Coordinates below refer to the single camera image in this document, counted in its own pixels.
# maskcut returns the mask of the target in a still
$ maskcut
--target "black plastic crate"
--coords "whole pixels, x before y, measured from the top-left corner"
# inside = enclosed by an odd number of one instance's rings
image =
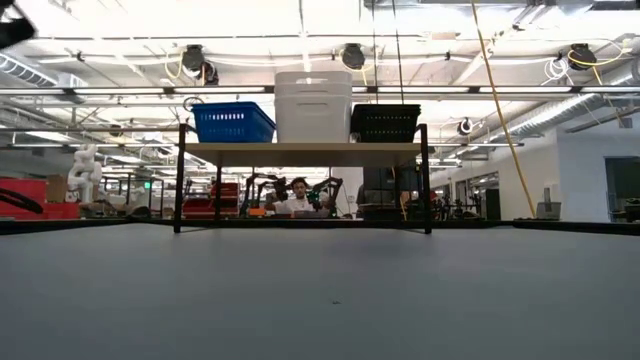
[[[358,142],[413,142],[420,105],[358,104],[351,115],[351,134]]]

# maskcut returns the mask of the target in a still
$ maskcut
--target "white shirt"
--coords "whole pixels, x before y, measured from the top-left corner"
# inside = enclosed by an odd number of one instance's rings
[[[273,203],[276,208],[276,214],[293,214],[296,211],[314,211],[313,205],[304,199],[289,199],[282,202]]]

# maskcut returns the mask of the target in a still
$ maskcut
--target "gray table surface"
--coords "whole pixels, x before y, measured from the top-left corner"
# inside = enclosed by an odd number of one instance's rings
[[[0,359],[639,359],[640,238],[120,225],[0,237]]]

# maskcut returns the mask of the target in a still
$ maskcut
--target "ceiling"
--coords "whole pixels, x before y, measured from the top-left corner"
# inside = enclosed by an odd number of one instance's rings
[[[280,71],[345,70],[339,53],[346,43],[361,44],[367,56],[368,71],[354,72],[354,85],[398,85],[401,79],[403,85],[488,84],[484,63],[472,61],[481,48],[468,4],[400,7],[395,16],[388,7],[372,13],[361,0],[18,0],[18,4],[39,33],[10,53],[46,74],[73,74],[91,87],[197,85],[184,74],[173,79],[165,69],[170,60],[169,72],[178,71],[174,59],[189,44],[203,46],[219,72],[220,85],[227,86],[271,85]],[[569,70],[560,80],[550,79],[548,71],[545,74],[550,61],[559,52],[566,54],[573,43],[588,43],[599,61],[618,57],[599,68],[604,73],[640,50],[638,11],[586,11],[584,4],[542,6],[535,13],[531,9],[517,3],[479,6],[480,29],[492,54],[489,61],[496,85],[593,81],[590,71]],[[513,27],[516,21],[521,25],[518,31]],[[374,52],[377,67],[373,66]],[[2,75],[4,87],[30,86]],[[12,100],[34,106],[30,98]],[[76,108],[76,116],[91,115],[85,125],[164,126],[190,116],[179,106],[180,97],[94,96],[85,100]],[[256,101],[275,118],[270,94],[208,99],[236,100]],[[375,97],[361,101],[367,100],[375,101]],[[71,120],[69,103],[52,97],[38,101],[44,105],[36,105],[37,109]],[[92,114],[98,105],[118,101],[154,106],[103,107]],[[476,128],[478,133],[499,125],[490,100],[443,96],[411,102],[422,105],[419,122],[428,124],[430,138],[438,141],[455,141],[456,121],[465,117],[485,125]],[[534,99],[501,101],[507,120],[538,104]],[[176,137],[167,134],[165,139],[175,141]]]

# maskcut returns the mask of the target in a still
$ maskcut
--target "shelf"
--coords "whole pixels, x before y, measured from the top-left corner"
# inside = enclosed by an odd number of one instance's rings
[[[203,143],[187,144],[186,151],[225,167],[392,167],[419,155],[420,144]]]

